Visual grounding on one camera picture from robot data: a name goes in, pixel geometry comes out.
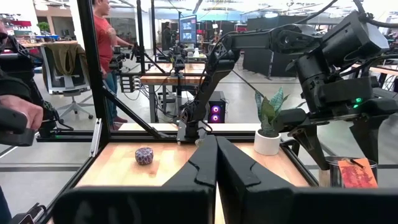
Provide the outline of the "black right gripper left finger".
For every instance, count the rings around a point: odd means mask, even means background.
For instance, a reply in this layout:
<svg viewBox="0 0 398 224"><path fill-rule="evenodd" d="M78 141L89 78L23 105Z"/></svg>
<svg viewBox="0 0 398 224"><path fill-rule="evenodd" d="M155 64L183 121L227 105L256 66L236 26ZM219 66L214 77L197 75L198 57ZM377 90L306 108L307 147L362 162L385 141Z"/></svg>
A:
<svg viewBox="0 0 398 224"><path fill-rule="evenodd" d="M207 136L160 187L80 187L60 196L54 224L214 224L218 144Z"/></svg>

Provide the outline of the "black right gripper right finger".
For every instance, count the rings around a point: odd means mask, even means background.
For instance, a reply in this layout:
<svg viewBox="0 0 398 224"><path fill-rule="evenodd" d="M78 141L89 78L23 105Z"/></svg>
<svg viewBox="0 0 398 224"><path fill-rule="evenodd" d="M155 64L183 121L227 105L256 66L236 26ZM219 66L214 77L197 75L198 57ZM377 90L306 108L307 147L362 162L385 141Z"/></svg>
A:
<svg viewBox="0 0 398 224"><path fill-rule="evenodd" d="M216 140L226 224L398 224L397 189L296 187Z"/></svg>

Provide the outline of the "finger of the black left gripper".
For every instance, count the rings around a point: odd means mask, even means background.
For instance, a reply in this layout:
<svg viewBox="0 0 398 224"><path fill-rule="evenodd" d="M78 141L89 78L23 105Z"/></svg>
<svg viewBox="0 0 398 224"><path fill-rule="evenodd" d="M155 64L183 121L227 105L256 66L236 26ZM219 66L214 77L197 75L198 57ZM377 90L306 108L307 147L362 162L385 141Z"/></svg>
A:
<svg viewBox="0 0 398 224"><path fill-rule="evenodd" d="M379 128L385 118L385 116L355 118L350 127L350 131L365 157L374 162L379 162Z"/></svg>
<svg viewBox="0 0 398 224"><path fill-rule="evenodd" d="M318 139L317 126L315 124L298 126L291 130L288 136L293 137L309 153L321 170L330 168Z"/></svg>

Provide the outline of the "glass jar candle orange tag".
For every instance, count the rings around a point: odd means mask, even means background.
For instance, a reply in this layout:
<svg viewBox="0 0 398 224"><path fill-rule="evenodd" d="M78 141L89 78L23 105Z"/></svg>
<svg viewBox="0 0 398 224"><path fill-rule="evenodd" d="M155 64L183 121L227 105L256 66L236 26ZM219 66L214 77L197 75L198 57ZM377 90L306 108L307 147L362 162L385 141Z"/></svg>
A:
<svg viewBox="0 0 398 224"><path fill-rule="evenodd" d="M328 156L328 170L319 170L322 187L378 188L377 163L367 158Z"/></svg>

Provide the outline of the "purple patterned ball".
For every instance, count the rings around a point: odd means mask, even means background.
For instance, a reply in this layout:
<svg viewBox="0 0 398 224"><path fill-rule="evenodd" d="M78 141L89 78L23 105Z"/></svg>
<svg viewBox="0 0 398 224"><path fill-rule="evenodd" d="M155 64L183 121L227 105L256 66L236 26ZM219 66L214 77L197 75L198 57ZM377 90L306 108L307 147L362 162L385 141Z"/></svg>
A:
<svg viewBox="0 0 398 224"><path fill-rule="evenodd" d="M135 159L139 165L149 165L154 158L154 151L150 147L141 147L135 151Z"/></svg>

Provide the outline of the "person's forearm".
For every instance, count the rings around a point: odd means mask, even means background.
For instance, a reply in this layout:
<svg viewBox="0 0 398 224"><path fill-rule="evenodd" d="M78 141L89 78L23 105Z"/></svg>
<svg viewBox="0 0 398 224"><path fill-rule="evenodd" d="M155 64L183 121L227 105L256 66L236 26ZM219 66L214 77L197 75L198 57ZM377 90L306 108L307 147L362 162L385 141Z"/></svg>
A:
<svg viewBox="0 0 398 224"><path fill-rule="evenodd" d="M18 96L23 100L32 101L30 88L22 80L10 77L0 69L0 96L3 95Z"/></svg>

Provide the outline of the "snake plant in white pot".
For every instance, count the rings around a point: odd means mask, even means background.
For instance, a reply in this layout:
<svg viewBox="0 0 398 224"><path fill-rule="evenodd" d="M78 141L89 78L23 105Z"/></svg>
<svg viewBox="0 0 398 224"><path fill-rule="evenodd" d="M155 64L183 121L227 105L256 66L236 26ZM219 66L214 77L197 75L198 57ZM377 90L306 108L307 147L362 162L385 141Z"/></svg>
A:
<svg viewBox="0 0 398 224"><path fill-rule="evenodd" d="M256 131L254 137L254 150L265 156L274 156L279 151L281 135L275 130L273 122L279 117L282 105L289 95L284 95L282 87L271 99L256 91L254 99L257 106L257 117L261 127Z"/></svg>

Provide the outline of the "black room divider panel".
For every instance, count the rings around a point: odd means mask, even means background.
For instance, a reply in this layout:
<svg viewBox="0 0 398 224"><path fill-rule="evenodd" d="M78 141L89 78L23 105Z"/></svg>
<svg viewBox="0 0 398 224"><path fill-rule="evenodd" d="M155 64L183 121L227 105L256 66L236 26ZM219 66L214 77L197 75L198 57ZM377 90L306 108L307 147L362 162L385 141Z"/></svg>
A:
<svg viewBox="0 0 398 224"><path fill-rule="evenodd" d="M271 29L286 24L293 24L304 19L304 16L277 16L248 19L247 30ZM287 65L297 58L296 55L284 55L266 49L244 50L243 68L250 72L260 73L267 78L296 77L294 72L286 72Z"/></svg>

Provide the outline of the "black computer tower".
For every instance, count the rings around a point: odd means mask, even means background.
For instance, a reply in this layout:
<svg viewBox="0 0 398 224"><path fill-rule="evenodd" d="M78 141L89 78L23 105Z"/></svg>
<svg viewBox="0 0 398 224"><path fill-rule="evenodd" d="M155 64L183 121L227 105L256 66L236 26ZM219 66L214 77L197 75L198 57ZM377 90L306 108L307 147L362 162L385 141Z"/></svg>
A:
<svg viewBox="0 0 398 224"><path fill-rule="evenodd" d="M226 98L222 91L214 91L208 101L208 122L225 123Z"/></svg>

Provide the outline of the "computer monitor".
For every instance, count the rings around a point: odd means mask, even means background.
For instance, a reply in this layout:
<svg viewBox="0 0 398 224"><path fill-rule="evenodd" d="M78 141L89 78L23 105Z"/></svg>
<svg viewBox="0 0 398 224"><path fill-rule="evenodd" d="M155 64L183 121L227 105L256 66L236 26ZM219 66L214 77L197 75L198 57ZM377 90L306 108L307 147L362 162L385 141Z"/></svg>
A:
<svg viewBox="0 0 398 224"><path fill-rule="evenodd" d="M191 15L179 19L180 42L195 44L197 42L197 16Z"/></svg>

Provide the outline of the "person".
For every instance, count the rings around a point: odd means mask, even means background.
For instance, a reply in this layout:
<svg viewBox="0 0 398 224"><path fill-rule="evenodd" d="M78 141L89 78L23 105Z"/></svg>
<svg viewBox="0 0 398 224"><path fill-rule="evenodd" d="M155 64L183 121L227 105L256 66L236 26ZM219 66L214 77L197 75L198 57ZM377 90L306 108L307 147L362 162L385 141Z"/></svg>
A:
<svg viewBox="0 0 398 224"><path fill-rule="evenodd" d="M118 92L117 77L109 67L113 57L113 47L115 45L130 47L132 44L118 37L115 29L106 20L110 10L109 0L91 0L91 3L102 78L108 90L116 94Z"/></svg>
<svg viewBox="0 0 398 224"><path fill-rule="evenodd" d="M164 30L162 31L162 50L167 51L172 47L171 25L170 22L165 22Z"/></svg>

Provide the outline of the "grey office chair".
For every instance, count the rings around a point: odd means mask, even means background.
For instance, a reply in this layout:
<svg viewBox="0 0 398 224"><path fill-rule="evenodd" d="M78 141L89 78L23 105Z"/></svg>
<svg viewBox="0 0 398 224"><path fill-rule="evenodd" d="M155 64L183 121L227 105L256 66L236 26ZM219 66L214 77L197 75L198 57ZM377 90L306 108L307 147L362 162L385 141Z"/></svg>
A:
<svg viewBox="0 0 398 224"><path fill-rule="evenodd" d="M72 100L71 103L57 108L59 117L62 118L66 114L73 112L75 114L87 114L89 119L93 119L93 115L85 109L90 107L91 104L87 103L86 100L81 102L75 100L76 96L80 96L91 89L88 72L82 71L80 62L76 63L74 74L66 76L56 70L53 53L44 47L44 44L40 46L40 53L43 57L42 69L48 93L51 95L62 95Z"/></svg>

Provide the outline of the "olive green jacket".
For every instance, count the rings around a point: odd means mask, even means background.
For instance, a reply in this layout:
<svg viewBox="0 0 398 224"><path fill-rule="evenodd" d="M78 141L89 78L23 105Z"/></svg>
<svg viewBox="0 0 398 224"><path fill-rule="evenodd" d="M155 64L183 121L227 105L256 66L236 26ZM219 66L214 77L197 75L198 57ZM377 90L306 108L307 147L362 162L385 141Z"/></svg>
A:
<svg viewBox="0 0 398 224"><path fill-rule="evenodd" d="M80 62L83 72L88 72L86 53L80 44L44 44L53 53L55 68L62 75L72 76L76 63Z"/></svg>

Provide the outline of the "person's hand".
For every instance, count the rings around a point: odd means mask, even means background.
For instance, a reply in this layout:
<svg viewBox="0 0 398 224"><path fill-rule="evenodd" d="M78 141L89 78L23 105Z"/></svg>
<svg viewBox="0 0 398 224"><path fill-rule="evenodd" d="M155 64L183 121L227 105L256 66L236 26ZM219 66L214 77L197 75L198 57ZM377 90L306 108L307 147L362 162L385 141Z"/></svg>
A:
<svg viewBox="0 0 398 224"><path fill-rule="evenodd" d="M40 128L44 115L42 107L14 95L0 96L0 105L24 114L27 118L27 128L34 130Z"/></svg>

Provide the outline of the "black aluminium table frame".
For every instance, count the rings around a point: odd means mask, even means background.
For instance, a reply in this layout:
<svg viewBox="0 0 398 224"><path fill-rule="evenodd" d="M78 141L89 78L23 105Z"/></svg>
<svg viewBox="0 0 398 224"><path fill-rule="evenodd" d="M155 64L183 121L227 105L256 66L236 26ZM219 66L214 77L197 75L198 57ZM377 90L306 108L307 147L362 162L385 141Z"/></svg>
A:
<svg viewBox="0 0 398 224"><path fill-rule="evenodd" d="M127 130L119 133L110 130L106 121L105 95L100 93L103 82L99 75L100 63L94 37L91 0L77 0L77 8L81 28L87 31L83 35L83 40L89 50L88 66L94 90L95 111L104 121L92 131L93 140L99 144L96 154L87 158L61 192L65 193L74 187L82 186L162 185L187 162L196 147L192 143L178 143L174 137L168 139L152 137L147 131L139 129L138 123L127 124ZM238 124L212 124L210 127L213 134L226 137L251 157L259 158L264 167L290 183L301 187L319 185L318 180L298 158L297 141L284 141L277 155L262 156L253 149L256 124L247 124L244 129L239 129ZM137 165L134 158L129 155L129 147L144 143L153 146L157 152L165 153L165 157L154 165L157 168L155 174L151 174L148 167Z"/></svg>

